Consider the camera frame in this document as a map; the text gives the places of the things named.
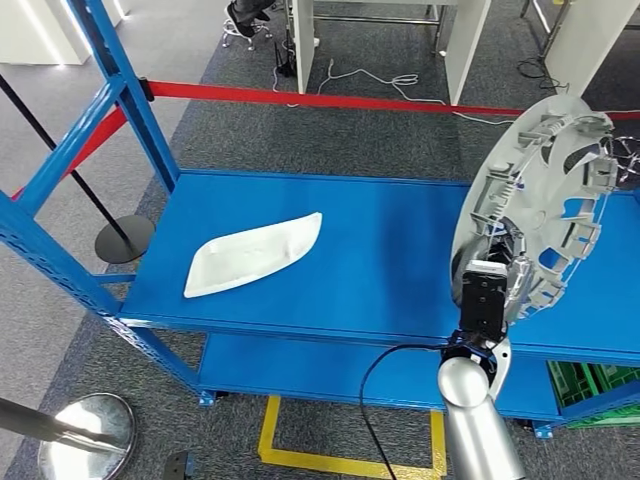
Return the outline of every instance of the person's foot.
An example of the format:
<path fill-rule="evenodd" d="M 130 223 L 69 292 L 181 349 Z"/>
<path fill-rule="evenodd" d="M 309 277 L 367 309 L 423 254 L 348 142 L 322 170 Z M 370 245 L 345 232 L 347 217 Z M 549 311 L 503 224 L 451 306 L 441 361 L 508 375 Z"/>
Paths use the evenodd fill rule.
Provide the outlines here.
<path fill-rule="evenodd" d="M 262 20 L 263 22 L 268 22 L 268 21 L 271 20 L 271 17 L 269 17 L 269 15 L 267 15 L 264 12 L 260 12 L 260 13 L 256 15 L 256 18 L 257 18 L 258 20 Z"/>
<path fill-rule="evenodd" d="M 227 5 L 226 8 L 224 9 L 224 13 L 226 13 L 229 20 L 233 22 L 233 25 L 235 27 L 236 30 L 238 30 L 238 33 L 239 33 L 240 35 L 242 35 L 245 38 L 251 38 L 256 34 L 256 31 L 254 30 L 254 27 L 251 25 L 243 25 L 238 22 L 238 17 L 235 16 L 235 12 L 233 11 L 232 3 L 229 3 L 229 5 Z"/>

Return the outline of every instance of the blue shelf frame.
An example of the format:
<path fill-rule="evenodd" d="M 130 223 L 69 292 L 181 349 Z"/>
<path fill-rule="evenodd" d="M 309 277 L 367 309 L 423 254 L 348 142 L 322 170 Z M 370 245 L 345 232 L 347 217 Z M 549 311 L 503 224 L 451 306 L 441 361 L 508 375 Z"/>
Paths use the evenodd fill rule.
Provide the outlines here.
<path fill-rule="evenodd" d="M 199 371 L 186 366 L 148 328 L 128 326 L 118 318 L 122 304 L 103 285 L 133 282 L 135 274 L 94 275 L 38 225 L 34 216 L 55 188 L 94 129 L 117 102 L 143 146 L 157 178 L 171 195 L 183 173 L 151 110 L 115 30 L 100 0 L 69 0 L 93 47 L 106 83 L 54 151 L 48 155 L 16 201 L 0 192 L 0 240 L 104 321 L 112 330 L 211 405 L 215 392 L 200 383 Z M 635 193 L 640 203 L 640 192 Z M 640 401 L 640 382 L 618 387 L 562 409 L 536 423 L 543 436 L 550 428 Z"/>

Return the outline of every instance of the black shoe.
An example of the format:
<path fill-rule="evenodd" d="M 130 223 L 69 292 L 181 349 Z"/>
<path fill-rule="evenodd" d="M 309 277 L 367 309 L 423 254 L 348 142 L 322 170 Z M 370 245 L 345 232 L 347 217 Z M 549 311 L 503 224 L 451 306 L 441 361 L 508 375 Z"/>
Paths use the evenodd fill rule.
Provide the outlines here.
<path fill-rule="evenodd" d="M 224 13 L 229 17 L 229 20 L 233 22 L 233 25 L 238 30 L 238 33 L 242 35 L 245 38 L 251 38 L 256 34 L 256 31 L 254 30 L 254 27 L 251 25 L 242 25 L 242 23 L 238 21 L 238 18 L 235 16 L 235 12 L 233 11 L 233 4 L 229 3 L 224 9 Z"/>

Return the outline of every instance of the green crate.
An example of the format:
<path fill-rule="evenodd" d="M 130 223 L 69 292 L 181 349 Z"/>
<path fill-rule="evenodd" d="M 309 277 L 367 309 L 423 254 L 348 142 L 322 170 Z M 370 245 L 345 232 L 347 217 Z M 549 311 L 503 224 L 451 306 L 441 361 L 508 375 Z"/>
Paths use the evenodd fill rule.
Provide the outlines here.
<path fill-rule="evenodd" d="M 568 428 L 629 427 L 640 425 L 640 404 L 601 413 L 586 420 L 572 423 Z"/>
<path fill-rule="evenodd" d="M 602 392 L 608 392 L 632 380 L 640 380 L 640 368 L 615 365 L 591 365 Z"/>
<path fill-rule="evenodd" d="M 547 362 L 553 378 L 555 396 L 562 407 L 568 407 L 594 395 L 598 387 L 586 363 Z"/>

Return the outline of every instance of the blue shelf surface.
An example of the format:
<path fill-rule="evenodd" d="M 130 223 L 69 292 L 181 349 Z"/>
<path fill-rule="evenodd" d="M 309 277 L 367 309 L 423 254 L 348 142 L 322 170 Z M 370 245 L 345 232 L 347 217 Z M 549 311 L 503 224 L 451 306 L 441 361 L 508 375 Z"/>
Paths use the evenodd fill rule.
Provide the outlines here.
<path fill-rule="evenodd" d="M 373 345 L 210 334 L 199 378 L 201 386 L 208 390 L 355 403 L 367 368 L 385 350 Z M 435 352 L 392 353 L 369 377 L 365 401 L 444 409 L 436 381 L 439 363 L 440 355 Z M 509 417 L 560 418 L 546 362 L 529 357 L 513 359 L 497 407 Z"/>
<path fill-rule="evenodd" d="M 467 187 L 418 180 L 183 173 L 120 317 L 137 327 L 378 345 L 442 341 L 458 322 L 450 248 Z M 316 244 L 240 288 L 183 296 L 194 253 L 214 237 L 323 214 Z M 514 352 L 640 365 L 632 195 L 610 198 L 595 251 L 555 307 L 510 331 Z"/>

